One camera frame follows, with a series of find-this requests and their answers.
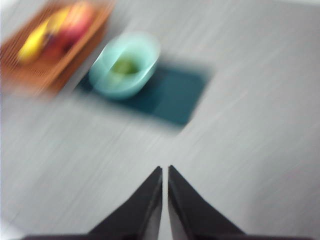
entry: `fruit basket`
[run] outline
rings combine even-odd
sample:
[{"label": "fruit basket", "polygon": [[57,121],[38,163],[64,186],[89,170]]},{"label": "fruit basket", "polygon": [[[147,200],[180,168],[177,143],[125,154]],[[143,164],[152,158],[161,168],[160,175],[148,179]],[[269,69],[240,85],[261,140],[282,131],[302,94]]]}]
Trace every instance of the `fruit basket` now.
[{"label": "fruit basket", "polygon": [[18,30],[2,46],[1,89],[19,95],[56,95],[67,83],[71,75],[102,41],[106,24],[113,9],[113,2],[91,2],[94,19],[86,33],[62,57],[48,59],[40,56],[29,64],[20,64],[17,53],[29,34],[39,24],[57,10],[76,1],[50,1],[29,22]]}]

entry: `plastic bowl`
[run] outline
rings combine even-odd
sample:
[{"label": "plastic bowl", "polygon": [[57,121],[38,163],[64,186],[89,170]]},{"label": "plastic bowl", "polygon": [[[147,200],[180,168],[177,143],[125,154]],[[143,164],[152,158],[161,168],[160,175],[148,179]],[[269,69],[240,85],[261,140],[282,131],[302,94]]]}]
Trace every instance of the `plastic bowl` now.
[{"label": "plastic bowl", "polygon": [[[137,73],[119,74],[111,71],[120,56],[130,56],[138,66]],[[89,71],[93,88],[104,96],[123,100],[137,94],[156,69],[160,45],[144,32],[125,33],[111,40]]]}]

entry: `gray floor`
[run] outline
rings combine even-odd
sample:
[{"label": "gray floor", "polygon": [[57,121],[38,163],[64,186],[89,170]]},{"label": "gray floor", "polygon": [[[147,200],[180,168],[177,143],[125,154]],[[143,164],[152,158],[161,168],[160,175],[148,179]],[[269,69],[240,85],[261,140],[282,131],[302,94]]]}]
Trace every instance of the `gray floor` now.
[{"label": "gray floor", "polygon": [[[30,2],[1,9],[2,40],[44,1]],[[54,101],[2,94],[2,237],[85,233],[173,164],[247,233],[320,239],[320,5],[119,0],[104,42],[132,30],[158,37],[163,61],[214,71],[192,121],[70,93],[103,45]]]}]

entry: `banana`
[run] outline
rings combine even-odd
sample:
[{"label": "banana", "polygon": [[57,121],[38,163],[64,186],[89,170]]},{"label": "banana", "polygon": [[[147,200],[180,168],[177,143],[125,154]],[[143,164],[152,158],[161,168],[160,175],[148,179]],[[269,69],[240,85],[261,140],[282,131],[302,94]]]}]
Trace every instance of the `banana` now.
[{"label": "banana", "polygon": [[48,35],[57,34],[70,8],[70,6],[67,6],[57,11],[30,33],[17,54],[17,60],[21,64],[28,64],[39,57],[48,42]]}]

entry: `dark green mat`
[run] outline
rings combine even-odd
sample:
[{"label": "dark green mat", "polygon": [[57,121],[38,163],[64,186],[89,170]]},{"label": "dark green mat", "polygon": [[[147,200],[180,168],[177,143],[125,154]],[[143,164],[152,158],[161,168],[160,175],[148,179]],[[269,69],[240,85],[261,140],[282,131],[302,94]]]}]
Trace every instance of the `dark green mat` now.
[{"label": "dark green mat", "polygon": [[114,102],[177,125],[185,125],[190,120],[207,79],[207,75],[200,70],[160,65],[144,88],[126,100],[109,100],[96,92],[89,82],[88,74],[83,77],[77,89],[101,96],[103,101]]}]

